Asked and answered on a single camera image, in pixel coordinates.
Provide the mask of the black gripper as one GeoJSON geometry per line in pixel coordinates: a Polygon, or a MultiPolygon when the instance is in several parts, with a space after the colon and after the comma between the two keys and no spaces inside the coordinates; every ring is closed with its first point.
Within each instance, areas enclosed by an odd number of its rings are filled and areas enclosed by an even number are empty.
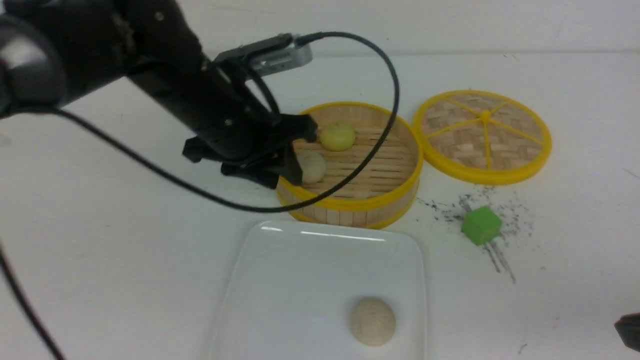
{"type": "Polygon", "coordinates": [[[222,163],[224,176],[276,189],[281,178],[303,183],[294,141],[317,141],[318,124],[308,114],[281,114],[263,105],[246,80],[255,75],[238,61],[217,64],[202,51],[176,57],[145,54],[128,79],[194,133],[183,155],[194,162],[222,163]]]}

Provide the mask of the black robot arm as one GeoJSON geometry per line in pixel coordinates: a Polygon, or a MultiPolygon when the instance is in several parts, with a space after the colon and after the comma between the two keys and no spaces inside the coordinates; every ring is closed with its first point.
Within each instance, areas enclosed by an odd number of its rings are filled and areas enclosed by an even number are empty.
{"type": "Polygon", "coordinates": [[[294,142],[314,142],[309,115],[282,114],[263,82],[308,64],[286,33],[210,59],[175,0],[3,0],[1,116],[60,108],[121,78],[194,133],[182,154],[274,189],[300,185],[294,142]]]}

